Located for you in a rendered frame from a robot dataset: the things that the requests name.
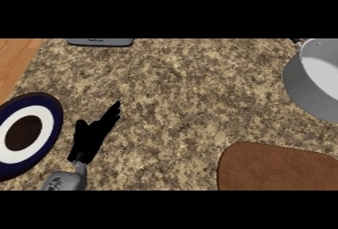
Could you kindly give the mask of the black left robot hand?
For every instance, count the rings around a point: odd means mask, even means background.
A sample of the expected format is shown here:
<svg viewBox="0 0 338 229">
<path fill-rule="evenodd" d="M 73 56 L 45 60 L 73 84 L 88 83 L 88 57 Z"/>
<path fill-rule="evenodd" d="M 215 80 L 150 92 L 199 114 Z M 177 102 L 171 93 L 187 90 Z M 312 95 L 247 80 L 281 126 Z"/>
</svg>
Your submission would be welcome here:
<svg viewBox="0 0 338 229">
<path fill-rule="evenodd" d="M 79 161 L 88 165 L 103 144 L 106 135 L 119 120 L 119 102 L 116 101 L 106 110 L 100 119 L 86 123 L 75 122 L 73 144 L 69 151 L 67 161 Z"/>
</svg>

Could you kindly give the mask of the brown wooden cutting board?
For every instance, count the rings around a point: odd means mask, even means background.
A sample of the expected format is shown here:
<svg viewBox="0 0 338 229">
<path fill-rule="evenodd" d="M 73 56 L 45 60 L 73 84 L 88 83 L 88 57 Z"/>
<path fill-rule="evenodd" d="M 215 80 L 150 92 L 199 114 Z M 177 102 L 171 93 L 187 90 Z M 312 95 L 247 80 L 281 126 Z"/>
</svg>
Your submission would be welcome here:
<svg viewBox="0 0 338 229">
<path fill-rule="evenodd" d="M 221 191 L 338 191 L 338 159 L 312 151 L 236 142 L 218 159 Z"/>
</svg>

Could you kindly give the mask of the grey metal pot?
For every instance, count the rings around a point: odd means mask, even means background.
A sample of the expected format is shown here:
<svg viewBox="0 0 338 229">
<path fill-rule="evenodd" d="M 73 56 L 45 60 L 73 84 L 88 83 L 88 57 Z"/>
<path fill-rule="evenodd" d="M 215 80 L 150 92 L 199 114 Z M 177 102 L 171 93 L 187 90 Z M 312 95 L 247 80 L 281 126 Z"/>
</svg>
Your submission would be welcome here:
<svg viewBox="0 0 338 229">
<path fill-rule="evenodd" d="M 287 95 L 320 120 L 338 123 L 338 38 L 290 38 L 298 47 L 281 70 Z"/>
</svg>

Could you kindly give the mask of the navy white brown round plate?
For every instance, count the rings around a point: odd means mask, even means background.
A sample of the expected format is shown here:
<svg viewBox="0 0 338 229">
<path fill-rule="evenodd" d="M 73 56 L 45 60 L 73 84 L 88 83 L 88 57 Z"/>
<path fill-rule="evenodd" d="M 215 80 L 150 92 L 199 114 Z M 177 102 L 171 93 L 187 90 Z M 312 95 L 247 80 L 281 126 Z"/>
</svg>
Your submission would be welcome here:
<svg viewBox="0 0 338 229">
<path fill-rule="evenodd" d="M 27 93 L 0 105 L 0 182 L 22 175 L 42 160 L 61 124 L 61 105 L 45 93 Z"/>
</svg>

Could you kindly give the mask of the dark grey flat appliance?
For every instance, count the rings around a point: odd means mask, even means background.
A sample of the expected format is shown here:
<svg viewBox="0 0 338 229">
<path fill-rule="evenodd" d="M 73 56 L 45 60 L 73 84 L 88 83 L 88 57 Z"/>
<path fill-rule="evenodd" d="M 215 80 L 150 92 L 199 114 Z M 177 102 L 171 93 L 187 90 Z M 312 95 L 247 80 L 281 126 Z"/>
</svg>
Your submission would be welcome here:
<svg viewBox="0 0 338 229">
<path fill-rule="evenodd" d="M 67 38 L 73 46 L 86 47 L 128 47 L 132 44 L 131 38 Z"/>
</svg>

